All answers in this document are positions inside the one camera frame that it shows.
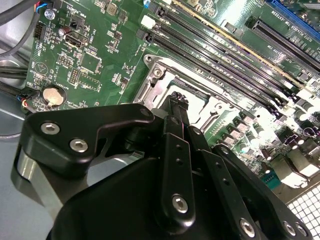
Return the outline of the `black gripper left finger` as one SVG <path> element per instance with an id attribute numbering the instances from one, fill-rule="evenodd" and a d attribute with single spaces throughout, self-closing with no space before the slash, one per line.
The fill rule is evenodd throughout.
<path id="1" fill-rule="evenodd" d="M 152 110 L 134 103 L 31 114 L 14 168 L 54 222 L 73 196 L 139 160 L 189 159 L 192 173 L 180 96 Z"/>

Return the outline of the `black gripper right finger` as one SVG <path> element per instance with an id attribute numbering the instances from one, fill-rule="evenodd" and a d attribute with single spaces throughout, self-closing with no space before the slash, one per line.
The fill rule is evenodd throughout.
<path id="1" fill-rule="evenodd" d="M 225 145 L 210 147 L 178 98 L 196 178 L 198 240 L 310 240 L 307 226 Z"/>

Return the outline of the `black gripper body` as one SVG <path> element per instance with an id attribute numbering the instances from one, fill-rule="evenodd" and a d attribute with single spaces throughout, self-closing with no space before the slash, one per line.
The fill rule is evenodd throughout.
<path id="1" fill-rule="evenodd" d="M 239 240 L 189 159 L 146 158 L 73 196 L 59 211 L 51 240 Z"/>

